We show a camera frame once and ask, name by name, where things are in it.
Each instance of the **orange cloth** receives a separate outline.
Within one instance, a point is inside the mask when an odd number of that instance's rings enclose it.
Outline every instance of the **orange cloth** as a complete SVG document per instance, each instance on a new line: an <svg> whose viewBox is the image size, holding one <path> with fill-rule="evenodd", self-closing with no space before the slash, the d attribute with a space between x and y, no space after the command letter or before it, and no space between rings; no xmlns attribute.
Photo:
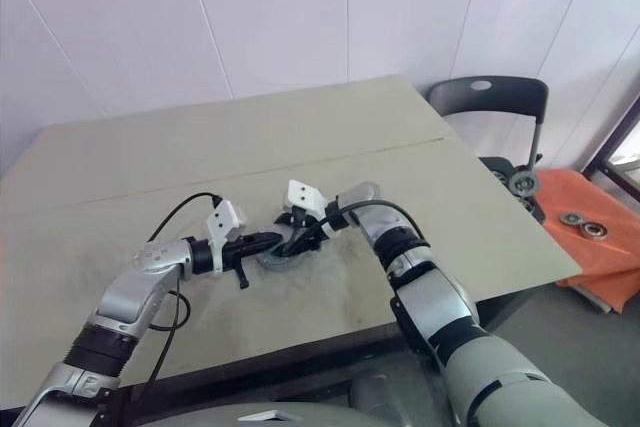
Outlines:
<svg viewBox="0 0 640 427"><path fill-rule="evenodd" d="M624 303L640 291L640 216L579 172L563 169L537 174L536 200L547 216L544 227L583 269L581 275L558 285L582 285L622 312ZM577 227L560 221L560 214L568 211L604 224L608 238L582 237Z"/></svg>

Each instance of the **black chair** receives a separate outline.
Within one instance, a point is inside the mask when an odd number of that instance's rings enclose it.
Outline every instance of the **black chair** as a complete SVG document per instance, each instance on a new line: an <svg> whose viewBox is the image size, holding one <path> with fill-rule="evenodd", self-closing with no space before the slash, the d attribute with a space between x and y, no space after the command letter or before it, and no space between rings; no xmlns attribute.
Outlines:
<svg viewBox="0 0 640 427"><path fill-rule="evenodd" d="M533 170L535 163L542 157L538 154L538 144L548 95L549 89L541 80L488 75L439 82L424 97L443 117L476 111L509 112L535 117L533 141L526 166L515 168L502 157L480 158L507 185L508 179L517 170ZM544 221L544 213L533 197L522 199L521 202L540 223Z"/></svg>

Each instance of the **metal frame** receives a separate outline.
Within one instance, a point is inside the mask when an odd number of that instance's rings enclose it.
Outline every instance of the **metal frame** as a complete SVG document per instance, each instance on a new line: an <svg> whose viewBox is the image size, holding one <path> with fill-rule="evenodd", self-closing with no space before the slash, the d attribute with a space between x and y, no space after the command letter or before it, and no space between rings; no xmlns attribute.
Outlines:
<svg viewBox="0 0 640 427"><path fill-rule="evenodd" d="M629 111L600 147L593 159L582 170L582 173L586 178L590 179L596 172L600 172L640 202L640 183L626 175L625 170L621 169L620 166L609 162L611 155L638 124L640 124L640 96L636 98Z"/></svg>

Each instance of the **chair backrest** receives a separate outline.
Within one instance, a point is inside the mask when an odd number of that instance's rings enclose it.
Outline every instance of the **chair backrest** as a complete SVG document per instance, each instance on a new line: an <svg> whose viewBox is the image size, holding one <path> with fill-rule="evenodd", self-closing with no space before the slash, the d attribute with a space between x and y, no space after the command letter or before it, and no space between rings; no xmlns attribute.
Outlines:
<svg viewBox="0 0 640 427"><path fill-rule="evenodd" d="M528 115L542 124L549 89L538 79L487 75L435 84L425 98L443 117L458 112L496 111Z"/></svg>

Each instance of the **gray floor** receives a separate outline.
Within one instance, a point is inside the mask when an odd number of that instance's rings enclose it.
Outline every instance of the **gray floor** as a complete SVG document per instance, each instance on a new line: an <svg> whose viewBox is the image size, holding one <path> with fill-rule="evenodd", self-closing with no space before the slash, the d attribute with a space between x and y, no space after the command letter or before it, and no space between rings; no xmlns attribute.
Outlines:
<svg viewBox="0 0 640 427"><path fill-rule="evenodd" d="M555 286L536 293L496 333L611 426L640 425L640 295L603 314Z"/></svg>

